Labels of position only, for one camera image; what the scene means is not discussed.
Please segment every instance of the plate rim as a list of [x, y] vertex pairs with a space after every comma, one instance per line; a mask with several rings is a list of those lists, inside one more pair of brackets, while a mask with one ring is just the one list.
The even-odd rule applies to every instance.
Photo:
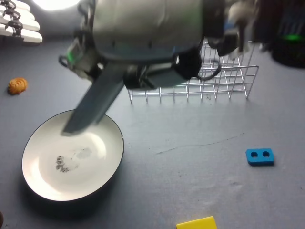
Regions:
[[75, 109], [71, 109], [71, 110], [68, 110], [68, 111], [60, 112], [60, 113], [58, 113], [58, 114], [56, 114], [56, 115], [53, 115], [52, 117], [50, 117], [50, 118], [48, 118], [46, 121], [44, 121], [42, 124], [40, 124], [40, 125], [33, 131], [33, 133], [30, 135], [30, 137], [29, 137], [27, 143], [25, 144], [25, 147], [24, 147], [23, 153], [22, 153], [22, 159], [21, 159], [22, 174], [23, 174], [23, 178], [24, 178], [25, 182], [27, 183], [27, 186], [28, 186], [36, 195], [40, 196], [41, 198], [44, 198], [44, 199], [47, 199], [47, 200], [51, 200], [51, 201], [56, 201], [56, 202], [69, 202], [69, 201], [81, 200], [81, 199], [87, 198], [87, 197], [89, 197], [89, 196], [91, 196], [91, 195], [94, 195], [94, 193], [98, 192], [101, 188], [103, 188], [106, 184], [108, 184], [110, 180], [112, 180], [113, 176], [116, 174], [116, 172], [118, 171], [118, 169], [119, 169], [119, 167], [120, 167], [120, 165], [121, 165], [121, 163], [122, 163], [122, 159], [123, 159], [124, 152], [125, 152], [125, 142], [124, 142], [124, 137], [123, 137], [123, 134], [122, 134], [122, 131], [121, 131], [120, 127], [117, 125], [117, 123], [116, 123], [112, 118], [110, 118], [108, 115], [104, 114], [104, 116], [107, 116], [108, 118], [110, 118], [110, 120], [112, 120], [112, 121], [114, 122], [114, 124], [118, 127], [118, 129], [119, 129], [119, 131], [120, 131], [120, 133], [121, 133], [122, 142], [123, 142], [122, 157], [121, 157], [121, 159], [120, 159], [120, 162], [119, 162], [118, 167], [116, 168], [116, 170], [115, 170], [115, 172], [112, 174], [112, 176], [106, 181], [105, 184], [103, 184], [102, 186], [100, 186], [97, 190], [95, 190], [95, 191], [89, 193], [88, 195], [85, 195], [85, 196], [83, 196], [83, 197], [80, 197], [80, 198], [74, 198], [74, 199], [69, 199], [69, 200], [55, 200], [55, 199], [43, 197], [43, 196], [41, 196], [40, 194], [38, 194], [38, 193], [37, 193], [34, 189], [32, 189], [32, 187], [28, 184], [28, 181], [27, 181], [27, 179], [25, 178], [25, 175], [24, 175], [23, 165], [22, 165], [22, 164], [23, 164], [24, 151], [25, 151], [25, 149], [26, 149], [26, 147], [27, 147], [27, 145], [28, 145], [30, 139], [32, 138], [33, 134], [34, 134], [43, 124], [45, 124], [47, 121], [49, 121], [50, 119], [52, 119], [52, 118], [54, 118], [54, 117], [56, 117], [56, 116], [58, 116], [58, 115], [61, 115], [61, 114], [63, 114], [63, 113], [70, 112], [70, 111], [75, 111]]

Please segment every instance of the brown object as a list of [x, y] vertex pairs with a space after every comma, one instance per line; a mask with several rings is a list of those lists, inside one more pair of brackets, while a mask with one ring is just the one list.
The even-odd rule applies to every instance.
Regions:
[[3, 225], [3, 221], [4, 221], [4, 219], [3, 219], [3, 214], [0, 212], [0, 228], [1, 228], [2, 225]]
[[23, 78], [16, 78], [10, 81], [8, 91], [10, 94], [20, 94], [28, 87], [28, 82]]

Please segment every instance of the bright light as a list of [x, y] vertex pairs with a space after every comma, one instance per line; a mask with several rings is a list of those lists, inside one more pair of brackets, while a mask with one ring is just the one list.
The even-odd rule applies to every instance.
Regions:
[[33, 0], [39, 7], [44, 10], [63, 10], [74, 6], [80, 0]]

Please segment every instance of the gray blade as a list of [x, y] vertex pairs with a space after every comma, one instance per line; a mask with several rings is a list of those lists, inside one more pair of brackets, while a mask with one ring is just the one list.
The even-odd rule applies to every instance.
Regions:
[[109, 63], [73, 112], [62, 135], [77, 135], [103, 117], [124, 86], [126, 65]]

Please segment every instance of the blue block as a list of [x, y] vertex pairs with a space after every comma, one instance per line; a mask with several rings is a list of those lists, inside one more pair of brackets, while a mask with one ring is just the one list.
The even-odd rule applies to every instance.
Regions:
[[272, 149], [247, 149], [247, 161], [252, 166], [272, 166], [275, 163], [275, 156]]

